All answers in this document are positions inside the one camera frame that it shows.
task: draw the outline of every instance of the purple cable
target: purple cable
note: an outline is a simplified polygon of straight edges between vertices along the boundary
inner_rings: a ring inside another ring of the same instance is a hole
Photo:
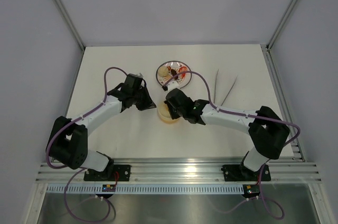
[[[168,83],[169,83],[170,81],[172,81],[175,77],[177,77],[177,76],[180,75],[180,74],[184,74],[184,73],[195,74],[195,75],[199,76],[199,77],[203,80],[203,82],[204,82],[204,84],[205,84],[205,86],[206,86],[206,90],[207,90],[207,92],[208,92],[208,100],[209,100],[209,103],[210,103],[211,107],[213,107],[214,109],[216,109],[216,110],[218,110],[218,111],[220,111],[220,112],[226,113],[226,114],[230,114],[230,115],[242,116],[242,117],[248,116],[248,117],[251,117],[251,118],[256,118],[256,119],[266,120],[266,121],[270,121],[270,122],[274,122],[274,123],[279,123],[279,124],[284,124],[284,125],[288,125],[288,126],[293,126],[293,127],[295,127],[295,128],[297,129],[296,134],[295,134],[291,139],[289,139],[287,142],[285,142],[284,146],[286,146],[287,144],[289,144],[289,143],[291,143],[292,141],[294,141],[294,140],[300,135],[300,133],[301,133],[301,128],[300,128],[298,125],[293,124],[293,123],[291,123],[291,122],[282,121],[282,120],[277,120],[277,119],[268,118],[268,117],[261,117],[261,116],[255,116],[255,115],[246,115],[245,113],[234,112],[234,111],[229,111],[229,110],[225,110],[225,109],[220,109],[220,108],[218,108],[218,107],[217,107],[215,104],[213,104],[212,101],[211,101],[211,94],[210,94],[210,89],[209,89],[208,83],[206,82],[206,80],[204,79],[204,77],[203,77],[202,75],[200,75],[198,72],[194,72],[194,71],[184,71],[184,72],[179,72],[179,73],[176,74],[175,76],[171,77],[166,83],[164,83],[163,86],[168,85]],[[259,190],[260,190],[260,193],[261,193],[261,196],[259,197],[259,199],[261,199],[261,200],[263,201],[264,207],[265,207],[266,211],[268,212],[268,214],[269,214],[270,216],[272,216],[272,217],[273,217],[274,219],[276,219],[276,220],[283,220],[284,217],[285,217],[285,213],[284,213],[284,209],[282,208],[282,206],[281,206],[277,201],[275,201],[275,200],[273,200],[273,199],[270,199],[270,198],[267,198],[267,197],[264,197],[264,196],[263,196],[262,189],[261,189],[261,177],[262,177],[262,172],[263,172],[264,166],[265,166],[265,164],[262,165],[262,167],[261,167],[261,169],[260,169],[260,173],[259,173],[259,183],[258,183],[258,184],[259,184]],[[280,217],[275,216],[275,215],[273,215],[273,214],[270,212],[268,206],[266,205],[266,200],[271,201],[271,202],[275,203],[276,205],[278,205],[278,207],[281,209],[281,216],[280,216]],[[231,209],[230,211],[227,211],[227,212],[225,212],[225,213],[230,213],[230,212],[232,212],[233,210],[235,210],[237,207],[239,207],[240,205],[242,205],[242,204],[245,203],[245,202],[247,202],[247,201],[245,200],[245,201],[240,202],[240,203],[239,203],[238,205],[236,205],[233,209]]]
[[[102,105],[104,105],[104,102],[106,102],[107,100],[107,92],[108,92],[108,89],[107,89],[107,73],[108,71],[110,71],[111,69],[116,69],[116,70],[119,70],[121,72],[123,72],[125,75],[127,75],[127,73],[122,70],[121,68],[118,68],[118,67],[110,67],[108,68],[106,71],[105,71],[105,74],[104,74],[104,85],[105,85],[105,96],[104,96],[104,99],[103,101],[98,105],[96,106],[94,109],[88,111],[87,113],[85,113],[83,115],[83,118],[87,117],[88,115],[92,114],[93,112],[95,112],[96,110],[98,110]],[[49,167],[51,167],[52,169],[63,169],[65,167],[67,167],[66,165],[62,165],[62,166],[54,166],[50,160],[49,160],[49,152],[51,150],[51,147],[54,143],[54,141],[56,140],[57,137],[59,137],[59,135],[64,131],[66,130],[69,126],[75,124],[76,122],[80,121],[82,119],[82,117],[78,117],[76,119],[74,119],[73,121],[71,121],[70,123],[66,124],[65,126],[63,126],[57,133],[55,133],[55,135],[52,137],[51,141],[49,141],[48,143],[48,146],[47,146],[47,149],[46,149],[46,162],[47,162],[47,165]]]
[[[92,114],[93,112],[95,112],[96,110],[98,110],[98,109],[99,109],[102,105],[104,105],[104,103],[106,102],[106,100],[107,100],[107,92],[108,92],[108,88],[107,88],[107,73],[108,73],[108,71],[110,71],[111,69],[119,70],[119,71],[123,72],[125,75],[128,75],[128,74],[127,74],[124,70],[122,70],[121,68],[118,68],[118,67],[110,67],[110,68],[108,68],[108,69],[105,71],[105,74],[104,74],[105,96],[104,96],[103,102],[101,102],[98,106],[96,106],[96,107],[93,108],[92,110],[90,110],[90,111],[88,111],[87,113],[85,113],[85,114],[83,115],[83,118],[87,117],[88,115],[90,115],[90,114]],[[62,128],[61,128],[61,129],[60,129],[60,130],[59,130],[59,131],[51,138],[51,140],[49,141],[48,146],[47,146],[47,149],[46,149],[46,162],[47,162],[47,165],[48,165],[49,167],[51,167],[52,169],[63,169],[63,168],[65,168],[65,167],[67,167],[66,165],[54,166],[54,165],[52,165],[52,163],[50,162],[50,160],[49,160],[49,152],[50,152],[50,149],[51,149],[52,144],[54,143],[54,141],[56,140],[56,138],[57,138],[64,130],[66,130],[69,126],[75,124],[76,122],[78,122],[78,121],[81,120],[81,119],[82,119],[82,117],[78,117],[78,118],[74,119],[73,121],[71,121],[70,123],[68,123],[68,124],[66,124],[65,126],[63,126],[63,127],[62,127]],[[64,194],[63,194],[64,205],[65,205],[65,207],[66,207],[66,209],[67,209],[67,212],[70,214],[70,216],[72,216],[72,217],[73,217],[74,219],[76,219],[76,220],[83,221],[83,222],[86,222],[86,223],[101,223],[101,222],[103,222],[104,220],[106,220],[106,219],[108,218],[108,216],[109,216],[109,214],[110,214],[110,208],[111,208],[111,207],[113,208],[114,213],[115,213],[115,215],[116,215],[115,208],[114,208],[114,206],[112,205],[112,203],[111,203],[109,200],[103,198],[104,201],[105,201],[105,202],[107,203],[107,205],[108,205],[108,212],[107,212],[106,216],[104,216],[101,220],[98,220],[98,221],[88,221],[88,220],[83,220],[83,219],[78,218],[75,214],[72,213],[71,209],[68,207],[68,204],[67,204],[66,193],[67,193],[67,189],[68,189],[68,186],[69,186],[70,182],[73,180],[73,178],[74,178],[77,174],[81,173],[81,172],[84,171],[85,169],[86,169],[86,168],[81,167],[81,169],[80,169],[78,172],[76,172],[76,173],[70,178],[70,180],[68,181],[66,187],[64,188]]]

